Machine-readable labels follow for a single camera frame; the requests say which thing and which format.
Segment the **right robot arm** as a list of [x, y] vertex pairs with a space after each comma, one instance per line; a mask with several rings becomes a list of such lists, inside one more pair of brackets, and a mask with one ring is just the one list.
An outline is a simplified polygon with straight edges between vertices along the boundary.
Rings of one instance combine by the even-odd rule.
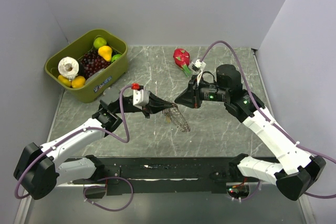
[[255, 94], [249, 95], [243, 88], [241, 74], [235, 66], [218, 66], [213, 83], [193, 75], [187, 88], [175, 99], [175, 103], [191, 109], [200, 108], [202, 101], [222, 102], [229, 114], [252, 130], [277, 159], [271, 163], [240, 154], [229, 164], [233, 180], [253, 177], [269, 182], [293, 201], [317, 181], [326, 165], [325, 160], [299, 149], [276, 128], [274, 120], [268, 122], [264, 118], [264, 114], [269, 114], [268, 109]]

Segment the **green apple toy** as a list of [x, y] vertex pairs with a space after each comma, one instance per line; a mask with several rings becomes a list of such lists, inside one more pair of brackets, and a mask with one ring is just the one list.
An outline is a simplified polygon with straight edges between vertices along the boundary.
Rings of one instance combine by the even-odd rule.
[[93, 47], [99, 49], [100, 47], [106, 46], [107, 41], [102, 37], [97, 37], [93, 42]]

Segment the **small green lime toy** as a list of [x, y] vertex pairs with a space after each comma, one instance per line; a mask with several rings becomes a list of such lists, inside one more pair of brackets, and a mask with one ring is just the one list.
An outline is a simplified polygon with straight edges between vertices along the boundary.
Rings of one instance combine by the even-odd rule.
[[112, 56], [111, 58], [111, 63], [115, 62], [116, 60], [118, 60], [122, 55], [121, 54], [115, 54]]

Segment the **olive green plastic bin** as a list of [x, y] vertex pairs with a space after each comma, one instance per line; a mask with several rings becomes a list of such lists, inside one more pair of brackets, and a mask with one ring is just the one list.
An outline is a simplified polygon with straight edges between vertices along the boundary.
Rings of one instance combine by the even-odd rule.
[[78, 101], [90, 103], [127, 72], [127, 53], [123, 40], [95, 29], [49, 58], [45, 72]]

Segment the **red dragon fruit toy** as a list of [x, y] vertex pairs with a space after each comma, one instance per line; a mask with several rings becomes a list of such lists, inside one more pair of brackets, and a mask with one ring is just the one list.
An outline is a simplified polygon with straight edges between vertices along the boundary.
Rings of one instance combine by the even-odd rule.
[[185, 49], [176, 48], [173, 53], [173, 59], [175, 64], [189, 77], [191, 71], [189, 69], [190, 54]]

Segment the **yellow lemon toy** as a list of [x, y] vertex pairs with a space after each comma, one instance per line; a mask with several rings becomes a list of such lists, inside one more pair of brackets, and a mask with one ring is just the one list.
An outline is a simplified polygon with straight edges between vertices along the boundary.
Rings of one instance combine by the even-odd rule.
[[86, 79], [83, 76], [75, 77], [71, 82], [71, 87], [74, 89], [82, 88], [86, 83]]
[[58, 76], [57, 78], [63, 85], [65, 85], [66, 87], [71, 88], [71, 81], [69, 81], [67, 78], [65, 78], [64, 76], [62, 76], [61, 74]]

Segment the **metal key organizer disc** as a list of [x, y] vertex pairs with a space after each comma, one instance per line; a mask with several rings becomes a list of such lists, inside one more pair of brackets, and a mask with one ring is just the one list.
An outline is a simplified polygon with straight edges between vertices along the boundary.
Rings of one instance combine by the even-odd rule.
[[178, 105], [169, 98], [166, 98], [166, 102], [173, 103], [172, 108], [168, 108], [163, 111], [167, 123], [173, 123], [179, 130], [181, 130], [181, 132], [189, 132], [191, 130], [190, 126], [179, 110]]

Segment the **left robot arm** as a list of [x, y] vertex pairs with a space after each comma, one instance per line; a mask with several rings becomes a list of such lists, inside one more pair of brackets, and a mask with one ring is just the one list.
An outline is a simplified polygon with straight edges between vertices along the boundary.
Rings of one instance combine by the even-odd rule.
[[98, 183], [103, 179], [103, 164], [94, 156], [69, 162], [71, 155], [110, 135], [122, 143], [130, 141], [126, 113], [142, 113], [145, 118], [176, 104], [157, 97], [144, 86], [131, 84], [121, 90], [108, 88], [99, 100], [98, 110], [82, 125], [56, 140], [25, 146], [14, 170], [17, 199], [32, 196], [38, 200], [56, 186], [77, 179]]

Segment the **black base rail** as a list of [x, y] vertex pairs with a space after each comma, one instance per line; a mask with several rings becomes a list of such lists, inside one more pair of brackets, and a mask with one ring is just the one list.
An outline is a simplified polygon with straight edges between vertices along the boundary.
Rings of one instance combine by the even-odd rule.
[[96, 178], [77, 179], [75, 185], [106, 185], [107, 195], [129, 193], [225, 194], [227, 186], [244, 179], [233, 167], [233, 157], [101, 157], [103, 171]]

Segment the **purple grapes toy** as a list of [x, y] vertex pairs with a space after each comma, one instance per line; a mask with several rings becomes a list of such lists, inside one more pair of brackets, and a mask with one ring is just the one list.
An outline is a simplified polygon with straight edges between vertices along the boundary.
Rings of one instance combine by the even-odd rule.
[[99, 70], [108, 67], [111, 63], [101, 57], [95, 49], [91, 49], [84, 54], [79, 62], [83, 65], [83, 76], [86, 79], [93, 76]]

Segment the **yellow pear toy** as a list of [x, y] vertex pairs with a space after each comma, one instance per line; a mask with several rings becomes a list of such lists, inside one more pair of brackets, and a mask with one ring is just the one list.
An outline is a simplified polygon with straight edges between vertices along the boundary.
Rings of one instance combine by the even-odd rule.
[[113, 50], [110, 46], [103, 46], [98, 49], [98, 55], [105, 61], [110, 62], [112, 58]]

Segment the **white tape roll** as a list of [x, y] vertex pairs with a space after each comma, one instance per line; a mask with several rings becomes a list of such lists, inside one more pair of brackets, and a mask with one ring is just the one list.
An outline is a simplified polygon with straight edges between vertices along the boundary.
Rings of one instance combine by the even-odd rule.
[[64, 57], [58, 63], [58, 71], [63, 77], [72, 81], [79, 73], [79, 63], [72, 57]]

